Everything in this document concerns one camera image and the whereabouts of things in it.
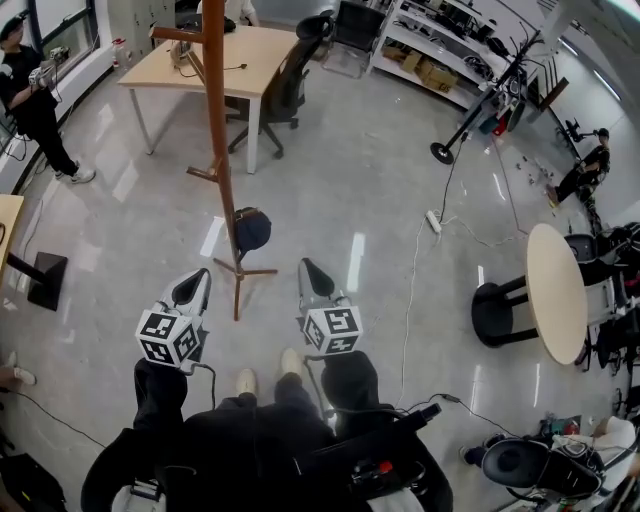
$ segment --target hat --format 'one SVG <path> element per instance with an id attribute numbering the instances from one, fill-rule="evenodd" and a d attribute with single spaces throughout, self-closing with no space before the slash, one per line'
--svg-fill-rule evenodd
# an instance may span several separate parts
<path id="1" fill-rule="evenodd" d="M 0 43 L 6 41 L 9 37 L 9 34 L 17 29 L 20 25 L 24 23 L 24 16 L 19 14 L 18 16 L 14 16 L 7 23 L 5 23 L 4 27 L 0 31 Z"/>
<path id="2" fill-rule="evenodd" d="M 240 259 L 248 251 L 259 249 L 271 237 L 271 221 L 257 208 L 243 208 L 236 211 L 236 245 Z"/>

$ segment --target black table base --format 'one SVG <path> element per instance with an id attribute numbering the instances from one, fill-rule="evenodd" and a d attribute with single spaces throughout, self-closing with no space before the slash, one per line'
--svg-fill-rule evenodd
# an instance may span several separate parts
<path id="1" fill-rule="evenodd" d="M 51 311 L 58 310 L 60 290 L 68 262 L 69 259 L 64 256 L 39 252 L 34 266 L 31 266 L 12 253 L 7 255 L 7 265 L 31 278 L 27 295 L 29 302 Z"/>
<path id="2" fill-rule="evenodd" d="M 513 307 L 527 302 L 529 297 L 523 293 L 509 298 L 507 294 L 525 286 L 525 278 L 519 277 L 502 286 L 485 283 L 476 290 L 471 304 L 471 320 L 476 335 L 487 347 L 497 348 L 538 337 L 536 329 L 512 332 Z"/>

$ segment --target table leg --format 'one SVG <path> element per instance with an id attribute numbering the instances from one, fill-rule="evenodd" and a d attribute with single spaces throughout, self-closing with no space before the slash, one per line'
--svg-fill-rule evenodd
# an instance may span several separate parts
<path id="1" fill-rule="evenodd" d="M 249 174 L 254 174 L 256 172 L 261 103 L 262 98 L 251 98 L 249 100 L 249 135 L 247 137 L 247 172 Z"/>
<path id="2" fill-rule="evenodd" d="M 35 265 L 31 266 L 12 253 L 7 255 L 7 265 L 31 278 L 27 295 L 29 302 L 52 311 L 58 309 L 58 299 L 68 261 L 64 256 L 39 252 Z"/>
<path id="3" fill-rule="evenodd" d="M 538 336 L 536 329 L 512 333 L 513 307 L 529 300 L 526 293 L 508 298 L 507 293 L 526 285 L 524 277 L 519 277 L 498 286 L 485 283 L 480 286 L 471 305 L 471 320 L 476 335 L 488 347 L 499 347 Z"/>
<path id="4" fill-rule="evenodd" d="M 147 155 L 153 154 L 153 144 L 151 144 L 151 139 L 149 138 L 149 133 L 147 132 L 147 127 L 144 124 L 144 118 L 142 117 L 142 111 L 140 110 L 140 104 L 138 103 L 138 96 L 136 95 L 135 89 L 129 89 L 129 95 L 131 96 L 131 103 L 133 103 L 133 110 L 136 113 L 136 117 L 138 118 L 138 126 L 140 127 L 140 131 L 142 132 L 142 138 L 144 139 L 144 143 L 147 146 Z"/>

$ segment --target person standing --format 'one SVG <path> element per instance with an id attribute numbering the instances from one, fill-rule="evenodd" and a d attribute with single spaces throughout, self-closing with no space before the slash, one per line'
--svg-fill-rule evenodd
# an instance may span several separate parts
<path id="1" fill-rule="evenodd" d="M 87 183 L 96 171 L 80 169 L 78 162 L 69 158 L 58 133 L 56 105 L 48 87 L 29 84 L 29 74 L 40 67 L 43 57 L 30 46 L 20 44 L 24 34 L 24 20 L 11 18 L 0 31 L 0 48 L 4 52 L 0 72 L 0 99 L 5 110 L 18 125 L 18 133 L 35 140 L 44 152 L 56 179 L 69 177 L 69 183 Z"/>
<path id="2" fill-rule="evenodd" d="M 202 1 L 198 4 L 197 13 L 202 14 Z M 252 26 L 260 26 L 256 9 L 251 0 L 225 0 L 224 15 L 236 24 L 240 23 L 240 18 L 246 18 Z"/>

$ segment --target equipment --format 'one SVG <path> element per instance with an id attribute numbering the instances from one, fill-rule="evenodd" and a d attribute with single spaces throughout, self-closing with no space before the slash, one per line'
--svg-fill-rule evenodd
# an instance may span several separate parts
<path id="1" fill-rule="evenodd" d="M 144 310 L 136 339 L 147 361 L 179 368 L 202 345 L 210 290 L 209 271 L 194 270 L 171 282 L 153 308 Z"/>
<path id="2" fill-rule="evenodd" d="M 309 258 L 298 265 L 300 313 L 306 315 L 302 332 L 307 344 L 324 355 L 353 352 L 362 338 L 360 310 L 342 295 L 332 298 L 335 283 Z"/>
<path id="3" fill-rule="evenodd" d="M 31 73 L 29 73 L 29 85 L 32 87 L 38 86 L 43 89 L 54 88 L 54 73 L 56 67 L 53 64 L 45 64 L 39 68 L 34 69 Z"/>

